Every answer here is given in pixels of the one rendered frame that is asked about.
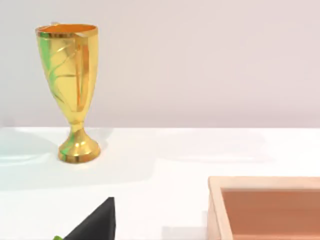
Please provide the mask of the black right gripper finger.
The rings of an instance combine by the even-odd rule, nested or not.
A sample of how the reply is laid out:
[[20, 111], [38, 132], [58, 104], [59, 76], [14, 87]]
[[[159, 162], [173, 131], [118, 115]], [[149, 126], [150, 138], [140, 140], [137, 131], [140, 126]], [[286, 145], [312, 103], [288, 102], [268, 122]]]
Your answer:
[[63, 240], [115, 240], [115, 198], [108, 197]]

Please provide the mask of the gold trophy cup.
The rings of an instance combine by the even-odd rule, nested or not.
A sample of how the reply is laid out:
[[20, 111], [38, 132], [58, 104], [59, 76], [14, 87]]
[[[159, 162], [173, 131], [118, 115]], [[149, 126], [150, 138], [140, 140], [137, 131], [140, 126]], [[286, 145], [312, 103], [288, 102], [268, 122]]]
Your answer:
[[49, 90], [70, 125], [58, 158], [73, 164], [92, 161], [101, 148], [85, 132], [85, 118], [97, 80], [98, 27], [53, 23], [36, 28], [35, 34]]

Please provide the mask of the shallow salmon-coloured box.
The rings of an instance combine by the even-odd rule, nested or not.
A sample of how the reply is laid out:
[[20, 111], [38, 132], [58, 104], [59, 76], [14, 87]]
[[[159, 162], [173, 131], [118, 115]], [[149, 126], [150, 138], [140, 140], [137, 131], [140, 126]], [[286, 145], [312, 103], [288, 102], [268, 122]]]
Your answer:
[[320, 177], [210, 176], [207, 240], [320, 240]]

